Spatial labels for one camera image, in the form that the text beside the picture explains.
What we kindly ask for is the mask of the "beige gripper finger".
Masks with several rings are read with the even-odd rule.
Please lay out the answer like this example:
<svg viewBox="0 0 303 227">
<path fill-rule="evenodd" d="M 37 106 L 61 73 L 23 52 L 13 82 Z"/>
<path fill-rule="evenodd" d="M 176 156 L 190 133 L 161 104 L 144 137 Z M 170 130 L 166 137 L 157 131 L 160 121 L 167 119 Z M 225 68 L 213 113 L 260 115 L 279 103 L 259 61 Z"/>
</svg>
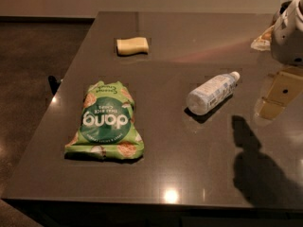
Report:
<svg viewBox="0 0 303 227">
<path fill-rule="evenodd" d="M 287 67 L 272 75 L 265 95 L 258 102 L 258 116 L 272 120 L 303 92 L 303 69 Z"/>
</svg>

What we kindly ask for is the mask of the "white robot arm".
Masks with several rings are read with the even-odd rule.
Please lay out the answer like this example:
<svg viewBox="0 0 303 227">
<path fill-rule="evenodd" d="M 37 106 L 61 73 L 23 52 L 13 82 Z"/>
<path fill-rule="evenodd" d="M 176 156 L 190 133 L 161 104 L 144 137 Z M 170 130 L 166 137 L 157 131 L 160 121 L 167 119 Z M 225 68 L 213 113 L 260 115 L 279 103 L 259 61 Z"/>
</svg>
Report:
<svg viewBox="0 0 303 227">
<path fill-rule="evenodd" d="M 282 7 L 271 32 L 271 54 L 283 68 L 257 106 L 259 117 L 272 120 L 303 92 L 303 0 Z"/>
</svg>

